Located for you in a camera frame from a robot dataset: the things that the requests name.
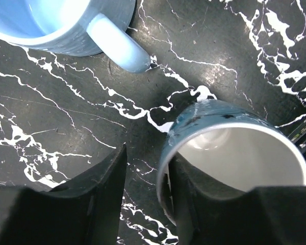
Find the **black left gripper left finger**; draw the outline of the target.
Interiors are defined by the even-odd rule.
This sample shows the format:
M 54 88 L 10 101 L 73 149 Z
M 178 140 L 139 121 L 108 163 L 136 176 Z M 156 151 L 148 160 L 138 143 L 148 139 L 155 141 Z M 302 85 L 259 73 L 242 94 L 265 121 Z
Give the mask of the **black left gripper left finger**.
M 0 186 L 0 244 L 115 244 L 126 166 L 123 145 L 50 191 Z

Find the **light blue mug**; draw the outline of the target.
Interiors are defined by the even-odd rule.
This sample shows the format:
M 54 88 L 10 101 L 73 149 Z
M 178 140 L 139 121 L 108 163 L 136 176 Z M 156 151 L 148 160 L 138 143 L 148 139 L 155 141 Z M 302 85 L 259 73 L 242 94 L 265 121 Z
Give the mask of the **light blue mug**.
M 150 55 L 127 33 L 135 1 L 0 1 L 0 40 L 83 57 L 105 53 L 122 69 L 141 73 Z

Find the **white mug blue handle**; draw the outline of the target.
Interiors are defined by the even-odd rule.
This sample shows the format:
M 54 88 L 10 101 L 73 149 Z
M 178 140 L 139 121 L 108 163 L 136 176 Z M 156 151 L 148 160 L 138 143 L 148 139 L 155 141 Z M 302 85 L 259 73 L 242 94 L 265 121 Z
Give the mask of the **white mug blue handle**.
M 159 203 L 174 221 L 166 194 L 168 165 L 180 154 L 204 173 L 240 191 L 306 186 L 306 161 L 275 126 L 237 105 L 207 99 L 188 106 L 167 133 L 159 161 Z

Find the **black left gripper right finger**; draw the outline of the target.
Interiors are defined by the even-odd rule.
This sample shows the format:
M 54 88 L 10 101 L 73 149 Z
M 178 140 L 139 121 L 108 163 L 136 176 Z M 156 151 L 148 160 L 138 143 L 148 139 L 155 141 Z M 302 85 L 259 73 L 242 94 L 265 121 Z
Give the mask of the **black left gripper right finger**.
M 180 244 L 306 244 L 306 187 L 242 192 L 180 154 L 169 163 L 169 177 Z

